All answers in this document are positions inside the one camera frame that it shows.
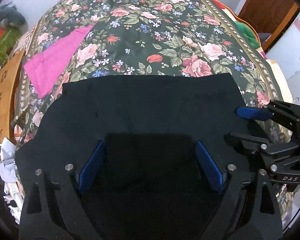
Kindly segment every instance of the bed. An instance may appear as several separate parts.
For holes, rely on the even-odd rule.
[[[292,102],[280,67],[266,59],[261,45],[252,48],[236,21],[245,23],[216,0],[60,0],[20,38],[10,57],[24,49],[31,60],[74,29],[93,27],[44,98],[21,68],[15,95],[17,149],[35,136],[62,84],[88,78],[231,73],[247,106],[262,107],[271,99]],[[260,125],[275,143],[291,136],[272,121]],[[281,191],[278,199],[284,195]],[[284,215],[287,204],[281,206]]]

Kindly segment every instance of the wooden door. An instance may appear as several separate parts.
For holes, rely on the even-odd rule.
[[[293,5],[294,0],[247,0],[239,18],[257,33],[274,33]]]

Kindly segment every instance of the wooden headboard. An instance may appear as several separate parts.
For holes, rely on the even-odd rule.
[[[4,137],[11,142],[14,141],[10,122],[14,118],[14,95],[19,84],[21,60],[24,53],[23,49],[0,70],[0,143]]]

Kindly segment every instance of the blue pad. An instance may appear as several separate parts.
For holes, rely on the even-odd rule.
[[[249,106],[239,107],[237,108],[236,113],[239,117],[249,120],[267,121],[272,119],[272,113],[264,108],[255,108]]]
[[[224,185],[222,173],[201,142],[197,142],[195,145],[195,155],[211,188],[220,193],[223,192]]]
[[[89,190],[93,180],[103,163],[103,158],[106,152],[106,145],[104,142],[100,142],[92,156],[90,157],[86,166],[82,169],[79,176],[79,187],[78,191],[83,193]]]

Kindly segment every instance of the black cable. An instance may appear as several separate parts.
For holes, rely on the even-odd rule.
[[[285,230],[292,223],[292,221],[296,218],[296,216],[299,214],[299,212],[300,212],[300,207],[299,207],[298,211],[296,212],[296,214],[293,216],[293,218],[290,220],[290,222],[288,223],[288,225],[283,229],[283,233],[285,233]]]

